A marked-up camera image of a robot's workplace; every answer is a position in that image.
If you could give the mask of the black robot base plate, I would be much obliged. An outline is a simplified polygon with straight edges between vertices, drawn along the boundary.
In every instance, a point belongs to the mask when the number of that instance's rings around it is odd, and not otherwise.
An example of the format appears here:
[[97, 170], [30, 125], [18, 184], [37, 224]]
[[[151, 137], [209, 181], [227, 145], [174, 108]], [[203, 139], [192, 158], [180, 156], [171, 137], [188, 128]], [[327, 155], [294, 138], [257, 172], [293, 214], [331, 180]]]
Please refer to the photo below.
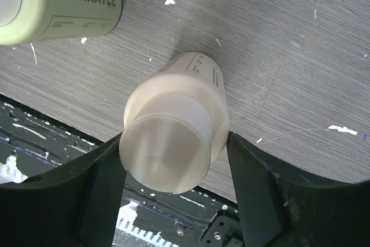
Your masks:
[[[101, 146], [102, 141], [1, 96], [1, 181], [22, 181]], [[234, 202], [196, 187], [158, 193], [127, 176], [113, 246], [243, 246]]]

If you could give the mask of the pale green lotion bottle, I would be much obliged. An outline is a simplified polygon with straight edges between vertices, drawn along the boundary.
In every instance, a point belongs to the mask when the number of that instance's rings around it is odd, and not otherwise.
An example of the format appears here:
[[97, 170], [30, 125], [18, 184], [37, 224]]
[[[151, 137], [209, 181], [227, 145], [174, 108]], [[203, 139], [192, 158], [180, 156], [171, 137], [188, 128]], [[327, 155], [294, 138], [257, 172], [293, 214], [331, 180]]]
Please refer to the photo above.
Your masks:
[[119, 22], [122, 0], [1, 0], [1, 44], [101, 36]]

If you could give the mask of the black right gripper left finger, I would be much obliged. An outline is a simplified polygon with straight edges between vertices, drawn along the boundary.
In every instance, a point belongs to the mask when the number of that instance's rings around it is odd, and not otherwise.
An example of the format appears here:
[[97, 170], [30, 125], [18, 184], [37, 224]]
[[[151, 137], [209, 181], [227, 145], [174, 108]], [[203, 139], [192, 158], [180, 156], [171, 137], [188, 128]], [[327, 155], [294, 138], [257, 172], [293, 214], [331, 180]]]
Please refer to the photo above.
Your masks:
[[1, 246], [111, 246], [126, 170], [120, 135], [21, 183], [1, 185]]

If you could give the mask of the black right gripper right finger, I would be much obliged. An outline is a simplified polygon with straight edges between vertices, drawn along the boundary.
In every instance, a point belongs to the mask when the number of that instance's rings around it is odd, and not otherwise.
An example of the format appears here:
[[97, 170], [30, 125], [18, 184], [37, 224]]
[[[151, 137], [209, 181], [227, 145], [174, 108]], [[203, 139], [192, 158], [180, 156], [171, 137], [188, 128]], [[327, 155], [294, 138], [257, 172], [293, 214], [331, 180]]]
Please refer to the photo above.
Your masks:
[[289, 164], [231, 132], [227, 154], [246, 246], [368, 246], [369, 182]]

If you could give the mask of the cream white bottle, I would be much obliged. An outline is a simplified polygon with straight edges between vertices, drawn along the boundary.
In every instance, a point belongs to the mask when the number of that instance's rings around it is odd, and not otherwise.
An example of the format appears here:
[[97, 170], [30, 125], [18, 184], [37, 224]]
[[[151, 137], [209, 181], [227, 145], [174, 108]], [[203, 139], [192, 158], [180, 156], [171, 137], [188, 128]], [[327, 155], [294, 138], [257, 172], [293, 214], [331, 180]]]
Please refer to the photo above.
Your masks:
[[220, 67], [205, 54], [183, 53], [129, 97], [120, 159], [145, 187], [184, 193], [202, 182], [222, 153], [229, 130]]

